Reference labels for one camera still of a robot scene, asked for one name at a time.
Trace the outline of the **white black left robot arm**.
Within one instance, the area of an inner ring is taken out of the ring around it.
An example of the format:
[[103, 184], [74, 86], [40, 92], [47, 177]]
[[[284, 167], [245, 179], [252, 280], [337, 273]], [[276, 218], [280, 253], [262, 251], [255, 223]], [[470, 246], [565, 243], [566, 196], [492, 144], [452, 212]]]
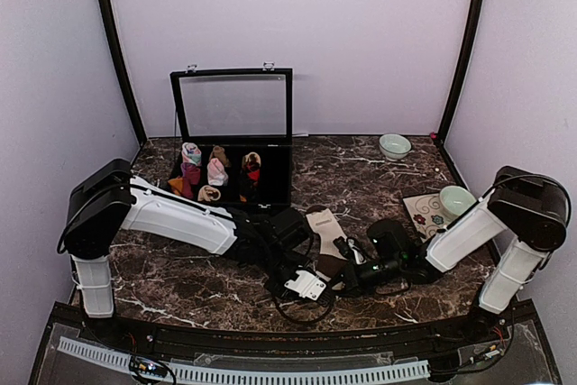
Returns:
[[276, 298], [318, 300], [325, 287], [307, 270], [307, 258], [293, 251], [308, 237], [298, 211], [288, 208], [269, 216], [200, 205], [133, 175], [128, 161], [112, 160], [72, 190], [57, 247], [70, 255], [84, 310], [93, 318], [91, 328], [108, 345], [127, 337], [126, 323], [114, 315], [108, 259], [119, 230], [156, 234], [260, 266]]

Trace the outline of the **white brown striped sock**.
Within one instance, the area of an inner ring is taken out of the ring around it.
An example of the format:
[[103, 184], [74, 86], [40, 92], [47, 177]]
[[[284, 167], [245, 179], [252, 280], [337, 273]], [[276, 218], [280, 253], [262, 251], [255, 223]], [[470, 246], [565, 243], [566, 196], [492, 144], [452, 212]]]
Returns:
[[320, 239], [316, 274], [325, 282], [329, 282], [338, 277], [343, 268], [350, 264], [350, 260], [345, 258], [334, 244], [334, 240], [346, 239], [346, 235], [332, 211], [326, 206], [311, 206], [306, 211], [306, 218], [310, 229]]

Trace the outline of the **black red yellow argyle sock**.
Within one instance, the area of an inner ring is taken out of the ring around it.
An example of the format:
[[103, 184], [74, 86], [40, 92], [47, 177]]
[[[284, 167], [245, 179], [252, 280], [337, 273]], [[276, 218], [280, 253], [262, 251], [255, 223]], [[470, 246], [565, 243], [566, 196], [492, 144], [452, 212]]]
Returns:
[[257, 203], [260, 199], [259, 182], [242, 173], [239, 178], [239, 198], [243, 203]]

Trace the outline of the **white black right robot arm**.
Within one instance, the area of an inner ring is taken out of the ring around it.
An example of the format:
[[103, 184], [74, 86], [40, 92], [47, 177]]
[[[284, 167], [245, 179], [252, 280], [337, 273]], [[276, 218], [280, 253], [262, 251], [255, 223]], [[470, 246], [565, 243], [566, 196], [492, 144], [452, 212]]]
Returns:
[[424, 243], [412, 242], [401, 223], [381, 219], [367, 236], [377, 256], [351, 266], [344, 277], [348, 293], [369, 292], [396, 278], [428, 285], [462, 259], [506, 231], [514, 237], [476, 297], [476, 309], [464, 318], [460, 335], [481, 342], [495, 327], [495, 317], [543, 267], [567, 235], [572, 201], [555, 179], [514, 167], [501, 168], [491, 187], [449, 225]]

